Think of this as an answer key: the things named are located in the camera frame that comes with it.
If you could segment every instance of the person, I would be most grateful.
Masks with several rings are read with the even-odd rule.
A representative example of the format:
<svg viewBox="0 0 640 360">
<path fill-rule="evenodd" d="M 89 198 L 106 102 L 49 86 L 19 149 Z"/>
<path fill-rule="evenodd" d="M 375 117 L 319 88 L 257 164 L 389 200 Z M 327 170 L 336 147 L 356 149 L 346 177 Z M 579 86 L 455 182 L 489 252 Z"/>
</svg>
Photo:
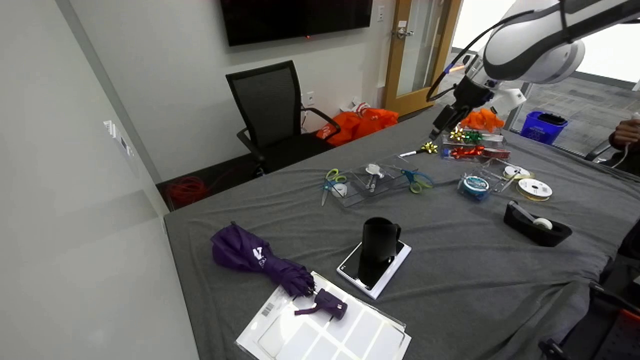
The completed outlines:
<svg viewBox="0 0 640 360">
<path fill-rule="evenodd" d="M 616 130 L 609 135 L 609 143 L 620 152 L 613 154 L 604 164 L 609 166 L 617 164 L 616 168 L 640 176 L 640 119 L 621 121 L 616 126 Z M 625 157 L 627 144 L 629 144 L 629 150 Z"/>
</svg>

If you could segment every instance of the chair armrest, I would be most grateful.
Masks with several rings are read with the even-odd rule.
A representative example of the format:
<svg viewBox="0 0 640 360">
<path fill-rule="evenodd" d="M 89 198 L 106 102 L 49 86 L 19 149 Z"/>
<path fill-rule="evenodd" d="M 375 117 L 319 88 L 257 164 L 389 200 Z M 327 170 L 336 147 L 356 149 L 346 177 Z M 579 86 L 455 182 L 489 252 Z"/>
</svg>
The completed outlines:
<svg viewBox="0 0 640 360">
<path fill-rule="evenodd" d="M 611 147 L 611 144 L 609 143 L 609 139 L 606 139 L 602 143 L 600 143 L 600 145 L 596 146 L 593 150 L 591 150 L 589 154 L 586 154 L 584 159 L 588 161 L 593 161 L 595 160 L 595 158 L 597 158 L 600 154 L 605 152 L 610 147 Z"/>
<path fill-rule="evenodd" d="M 316 109 L 316 108 L 302 108 L 302 111 L 311 111 L 312 113 L 318 115 L 319 117 L 325 119 L 329 124 L 333 125 L 336 129 L 336 132 L 334 132 L 333 134 L 327 136 L 324 140 L 327 141 L 329 140 L 333 135 L 336 135 L 337 133 L 339 133 L 342 129 L 340 128 L 340 125 L 338 125 L 337 122 L 333 121 L 333 119 L 331 119 L 329 117 L 329 115 L 321 112 L 320 110 Z"/>
<path fill-rule="evenodd" d="M 238 137 L 238 139 L 240 139 L 240 141 L 244 144 L 244 146 L 246 146 L 246 148 L 249 149 L 249 151 L 251 151 L 255 159 L 259 163 L 263 163 L 264 155 L 262 155 L 262 153 L 260 152 L 260 149 L 258 149 L 258 147 L 255 146 L 255 144 L 252 143 L 248 137 L 246 137 L 246 134 L 244 133 L 245 131 L 246 131 L 246 128 L 240 130 L 240 132 L 236 134 L 236 136 Z"/>
</svg>

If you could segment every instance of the gray tablecloth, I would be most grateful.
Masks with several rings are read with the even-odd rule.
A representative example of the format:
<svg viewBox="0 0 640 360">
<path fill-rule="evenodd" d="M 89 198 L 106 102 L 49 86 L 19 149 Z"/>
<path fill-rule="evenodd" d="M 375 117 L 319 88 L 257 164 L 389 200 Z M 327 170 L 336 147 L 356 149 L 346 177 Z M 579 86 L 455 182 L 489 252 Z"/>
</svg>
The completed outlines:
<svg viewBox="0 0 640 360">
<path fill-rule="evenodd" d="M 271 243 L 277 256 L 305 265 L 352 295 L 406 323 L 405 359 L 539 359 L 540 339 L 560 341 L 588 308 L 588 282 L 600 272 L 640 215 L 640 190 L 615 170 L 506 134 L 511 161 L 552 187 L 546 202 L 514 187 L 482 203 L 456 192 L 472 163 L 420 154 L 410 161 L 436 186 L 406 186 L 344 208 L 331 195 L 321 208 L 323 177 L 424 142 L 435 111 L 166 216 L 173 256 L 201 359 L 249 359 L 234 344 L 275 289 L 260 274 L 212 262 L 209 238 L 231 220 Z M 502 221 L 510 199 L 567 224 L 573 235 L 537 246 Z M 373 216 L 399 223 L 412 253 L 378 300 L 335 269 Z"/>
</svg>

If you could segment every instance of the blue-handled scissors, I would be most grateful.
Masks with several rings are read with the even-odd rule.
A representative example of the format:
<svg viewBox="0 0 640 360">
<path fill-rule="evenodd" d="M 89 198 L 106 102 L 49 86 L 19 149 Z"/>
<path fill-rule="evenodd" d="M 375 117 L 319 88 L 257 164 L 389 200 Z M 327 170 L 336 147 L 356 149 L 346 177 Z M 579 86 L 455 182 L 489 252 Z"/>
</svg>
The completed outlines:
<svg viewBox="0 0 640 360">
<path fill-rule="evenodd" d="M 433 180 L 422 172 L 402 169 L 400 170 L 400 173 L 406 176 L 407 180 L 409 180 L 409 190 L 411 190 L 412 193 L 421 193 L 422 189 L 433 187 Z"/>
<path fill-rule="evenodd" d="M 320 204 L 320 206 L 324 206 L 324 203 L 326 202 L 326 196 L 327 194 L 329 194 L 329 190 L 331 190 L 334 185 L 336 185 L 337 183 L 345 183 L 346 181 L 347 177 L 344 175 L 340 175 L 340 170 L 336 168 L 333 168 L 328 173 L 326 173 L 326 176 L 324 177 L 324 185 L 322 187 L 323 194 L 322 203 Z"/>
</svg>

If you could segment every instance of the phone screen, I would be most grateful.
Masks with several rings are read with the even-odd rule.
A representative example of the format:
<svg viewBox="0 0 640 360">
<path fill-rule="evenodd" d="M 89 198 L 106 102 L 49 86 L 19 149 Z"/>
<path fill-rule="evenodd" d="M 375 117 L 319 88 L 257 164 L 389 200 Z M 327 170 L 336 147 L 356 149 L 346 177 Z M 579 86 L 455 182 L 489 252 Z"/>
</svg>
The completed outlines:
<svg viewBox="0 0 640 360">
<path fill-rule="evenodd" d="M 403 248 L 404 243 L 397 241 L 396 254 L 399 254 Z M 360 280 L 367 290 L 371 290 L 378 283 L 385 271 L 387 271 L 391 263 L 394 262 L 396 257 L 392 256 L 383 263 L 371 264 L 366 261 L 361 261 L 361 254 L 362 243 L 359 243 L 356 250 L 340 266 L 340 270 L 353 280 Z"/>
</svg>

